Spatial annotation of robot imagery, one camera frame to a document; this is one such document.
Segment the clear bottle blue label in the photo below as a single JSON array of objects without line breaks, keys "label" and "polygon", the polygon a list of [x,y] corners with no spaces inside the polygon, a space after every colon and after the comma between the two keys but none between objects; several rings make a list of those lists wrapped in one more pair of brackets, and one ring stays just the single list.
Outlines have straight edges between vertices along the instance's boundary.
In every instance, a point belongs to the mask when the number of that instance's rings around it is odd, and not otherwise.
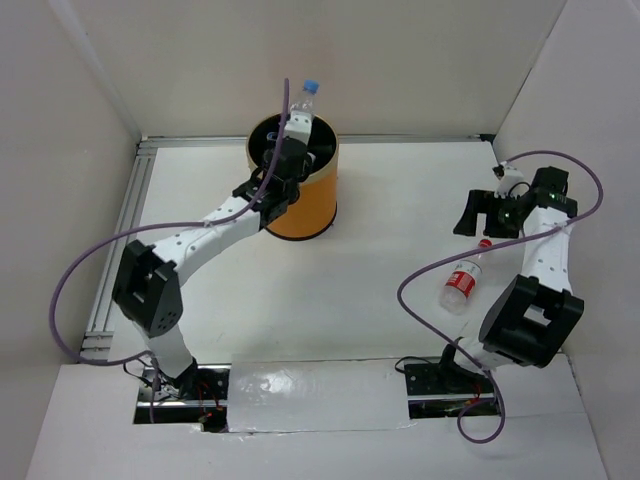
[{"label": "clear bottle blue label", "polygon": [[315,116],[315,98],[319,90],[319,83],[307,79],[303,82],[302,89],[291,101],[290,112],[302,112],[312,117]]}]

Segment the clear bottle red label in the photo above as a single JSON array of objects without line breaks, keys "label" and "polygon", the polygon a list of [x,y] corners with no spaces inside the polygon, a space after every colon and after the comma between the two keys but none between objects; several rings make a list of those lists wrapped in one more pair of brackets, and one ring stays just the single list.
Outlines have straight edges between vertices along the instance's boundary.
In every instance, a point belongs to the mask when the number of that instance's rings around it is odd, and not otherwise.
[{"label": "clear bottle red label", "polygon": [[491,266],[492,253],[484,253],[484,250],[493,245],[492,240],[483,238],[477,244],[482,250],[481,253],[461,259],[455,264],[439,294],[439,304],[444,310],[453,315],[465,312],[470,299]]}]

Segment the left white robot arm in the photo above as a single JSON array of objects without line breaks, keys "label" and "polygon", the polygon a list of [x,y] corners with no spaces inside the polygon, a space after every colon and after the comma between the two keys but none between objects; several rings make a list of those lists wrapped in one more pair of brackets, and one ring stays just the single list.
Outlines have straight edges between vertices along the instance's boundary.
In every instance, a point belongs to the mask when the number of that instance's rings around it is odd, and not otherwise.
[{"label": "left white robot arm", "polygon": [[146,245],[124,249],[112,299],[152,352],[163,389],[176,399],[193,398],[202,377],[178,327],[181,288],[202,266],[235,243],[283,216],[300,196],[316,155],[305,143],[285,138],[264,152],[262,165],[202,224]]}]

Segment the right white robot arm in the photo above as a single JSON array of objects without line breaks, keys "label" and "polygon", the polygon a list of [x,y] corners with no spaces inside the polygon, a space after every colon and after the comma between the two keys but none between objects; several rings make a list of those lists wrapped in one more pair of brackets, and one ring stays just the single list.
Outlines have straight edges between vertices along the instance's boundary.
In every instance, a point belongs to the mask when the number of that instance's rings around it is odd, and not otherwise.
[{"label": "right white robot arm", "polygon": [[460,391],[483,370],[516,364],[546,367],[583,315],[568,273],[571,219],[578,203],[568,195],[568,174],[555,167],[525,181],[514,167],[498,166],[495,191],[470,191],[454,234],[473,236],[477,217],[486,217],[487,249],[495,239],[525,239],[522,269],[491,306],[475,338],[445,347],[436,379],[448,392]]}]

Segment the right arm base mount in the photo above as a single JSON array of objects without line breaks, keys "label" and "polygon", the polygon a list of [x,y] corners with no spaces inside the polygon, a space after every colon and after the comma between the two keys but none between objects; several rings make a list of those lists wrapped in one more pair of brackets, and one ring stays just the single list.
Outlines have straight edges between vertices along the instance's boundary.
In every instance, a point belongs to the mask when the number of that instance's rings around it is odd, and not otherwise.
[{"label": "right arm base mount", "polygon": [[466,407],[466,416],[500,414],[491,382],[454,364],[452,350],[446,347],[439,359],[405,356],[395,363],[405,381],[410,419],[453,418]]}]

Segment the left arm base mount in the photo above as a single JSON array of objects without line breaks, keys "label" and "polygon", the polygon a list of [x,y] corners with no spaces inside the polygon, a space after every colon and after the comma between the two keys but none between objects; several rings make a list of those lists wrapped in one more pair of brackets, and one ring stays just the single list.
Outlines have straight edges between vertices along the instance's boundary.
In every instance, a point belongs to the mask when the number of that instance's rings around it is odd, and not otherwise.
[{"label": "left arm base mount", "polygon": [[199,365],[178,385],[156,372],[148,361],[138,360],[123,371],[137,382],[133,423],[137,425],[193,424],[206,433],[228,431],[230,364]]}]

